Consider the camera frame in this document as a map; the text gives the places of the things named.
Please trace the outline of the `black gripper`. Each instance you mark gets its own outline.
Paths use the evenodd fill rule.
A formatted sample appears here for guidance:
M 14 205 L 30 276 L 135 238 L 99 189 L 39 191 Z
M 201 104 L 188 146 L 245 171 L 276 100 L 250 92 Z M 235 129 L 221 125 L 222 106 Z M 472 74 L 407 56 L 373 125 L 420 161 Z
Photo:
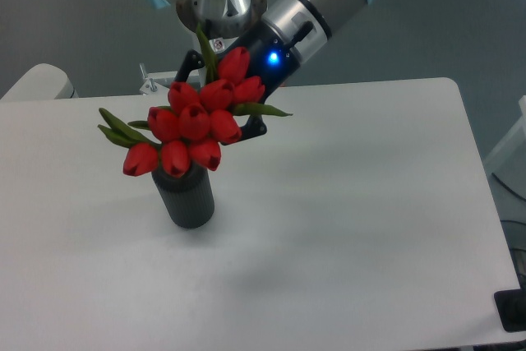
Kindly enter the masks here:
M 293 33 L 292 38 L 283 39 L 264 21 L 258 21 L 228 48 L 228 53 L 237 47 L 248 51 L 250 62 L 246 77 L 258 76 L 265 86 L 260 103 L 264 103 L 300 67 L 298 56 L 293 54 L 293 46 L 298 41 L 297 32 Z M 202 55 L 195 49 L 189 50 L 173 81 L 201 85 L 201 70 L 204 67 Z M 242 135 L 239 142 L 267 133 L 267 126 L 261 115 L 251 115 L 240 129 Z

